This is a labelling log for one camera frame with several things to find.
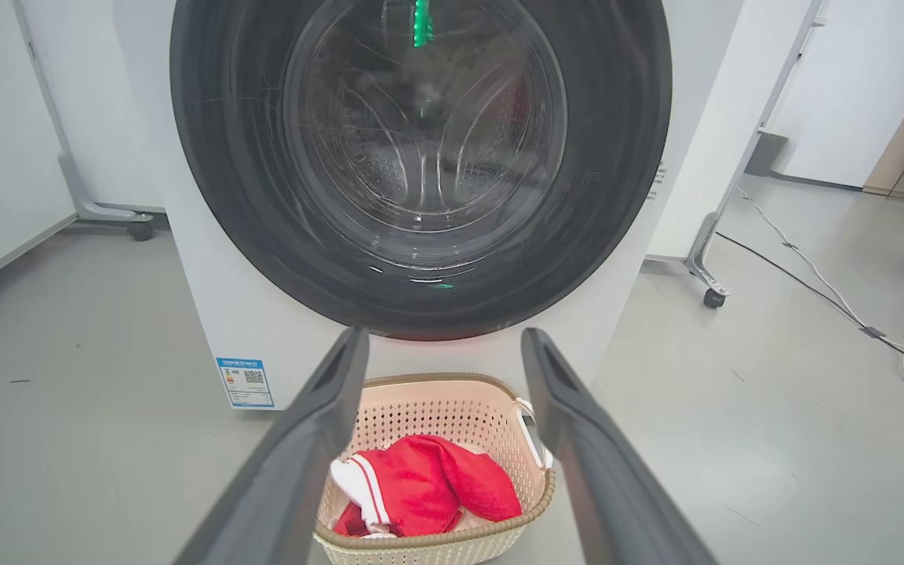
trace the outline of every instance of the washing machine door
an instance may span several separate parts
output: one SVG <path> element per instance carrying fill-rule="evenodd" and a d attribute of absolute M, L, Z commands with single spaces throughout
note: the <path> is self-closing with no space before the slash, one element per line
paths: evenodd
<path fill-rule="evenodd" d="M 173 109 L 283 292 L 412 340 L 517 324 L 609 257 L 671 104 L 660 0 L 179 0 Z"/>

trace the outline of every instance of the black cable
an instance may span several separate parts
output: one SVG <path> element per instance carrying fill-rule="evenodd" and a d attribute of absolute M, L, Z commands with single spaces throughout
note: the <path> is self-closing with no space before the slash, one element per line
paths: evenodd
<path fill-rule="evenodd" d="M 817 294 L 818 296 L 822 297 L 822 299 L 825 299 L 825 300 L 829 301 L 829 304 L 832 304 L 833 307 L 839 308 L 839 311 L 840 311 L 840 312 L 843 312 L 843 314 L 845 314 L 847 318 L 851 319 L 851 321 L 853 321 L 853 323 L 856 324 L 857 326 L 860 326 L 860 328 L 861 328 L 862 330 L 867 329 L 867 326 L 864 326 L 863 324 L 861 324 L 856 318 L 853 317 L 853 315 L 850 314 L 850 312 L 847 312 L 847 311 L 846 311 L 846 308 L 843 308 L 842 305 L 840 305 L 840 304 L 837 303 L 836 301 L 832 300 L 831 297 L 828 296 L 828 294 L 823 293 L 821 290 L 815 289 L 814 286 L 808 285 L 807 282 L 804 282 L 803 280 L 797 278 L 797 275 L 794 275 L 794 273 L 788 271 L 788 269 L 785 269 L 785 268 L 781 267 L 781 265 L 776 264 L 774 261 L 769 260 L 768 257 L 765 257 L 765 255 L 763 255 L 762 253 L 758 253 L 758 251 L 753 250 L 753 248 L 751 248 L 751 247 L 749 247 L 749 246 L 746 246 L 744 243 L 741 243 L 741 242 L 739 242 L 739 241 L 735 241 L 734 239 L 731 239 L 731 237 L 728 237 L 728 236 L 726 236 L 726 235 L 724 235 L 723 233 L 720 233 L 720 232 L 718 232 L 718 231 L 715 231 L 714 233 L 716 233 L 717 235 L 720 235 L 721 237 L 724 237 L 724 239 L 726 239 L 726 240 L 728 240 L 728 241 L 731 241 L 731 243 L 734 243 L 736 246 L 741 247 L 743 250 L 749 251 L 749 253 L 752 253 L 753 255 L 756 255 L 756 257 L 760 258 L 761 260 L 767 262 L 768 264 L 771 264 L 772 267 L 778 268 L 779 271 L 782 271 L 783 273 L 785 273 L 785 275 L 789 276 L 791 279 L 794 279 L 794 280 L 796 280 L 798 283 L 801 283 L 801 285 L 806 286 L 807 289 L 810 290 L 811 292 L 813 292 L 813 293 Z M 883 339 L 881 339 L 881 337 L 875 337 L 874 339 L 878 340 L 879 342 L 881 342 L 881 343 L 883 343 L 883 344 L 886 344 L 888 347 L 894 349 L 895 351 L 897 351 L 897 352 L 899 352 L 899 353 L 902 353 L 902 350 L 901 350 L 901 349 L 895 347 L 893 344 L 890 344 L 890 343 L 884 341 Z"/>

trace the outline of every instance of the gray floor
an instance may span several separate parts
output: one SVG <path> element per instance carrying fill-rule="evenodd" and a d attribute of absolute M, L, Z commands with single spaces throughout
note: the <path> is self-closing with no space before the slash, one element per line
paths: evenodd
<path fill-rule="evenodd" d="M 904 343 L 904 203 L 742 186 Z M 747 203 L 720 231 L 813 279 Z M 732 292 L 718 311 L 646 265 L 600 401 L 722 563 L 904 563 L 899 356 L 726 241 L 708 264 Z M 228 409 L 209 375 L 168 232 L 78 226 L 0 272 L 0 564 L 171 561 L 272 417 Z M 580 561 L 568 504 L 498 562 Z"/>

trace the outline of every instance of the front-load washing machine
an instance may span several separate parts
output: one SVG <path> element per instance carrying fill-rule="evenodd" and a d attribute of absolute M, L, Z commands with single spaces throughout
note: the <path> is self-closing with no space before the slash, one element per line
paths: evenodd
<path fill-rule="evenodd" d="M 674 4 L 115 3 L 198 378 L 283 409 L 344 326 L 369 378 L 524 389 L 525 326 L 595 375 L 731 32 L 671 43 L 673 106 Z"/>

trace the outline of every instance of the laundry basket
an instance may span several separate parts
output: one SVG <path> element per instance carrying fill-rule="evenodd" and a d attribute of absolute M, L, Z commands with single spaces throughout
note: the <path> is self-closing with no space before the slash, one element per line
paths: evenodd
<path fill-rule="evenodd" d="M 383 450 L 414 434 L 478 447 L 512 478 L 523 514 L 505 522 L 433 536 L 361 539 L 330 529 L 348 497 L 330 478 L 315 525 L 334 565 L 473 565 L 505 553 L 546 510 L 556 487 L 552 457 L 539 457 L 523 421 L 531 405 L 505 383 L 473 373 L 405 375 L 367 382 L 351 444 L 341 455 Z"/>

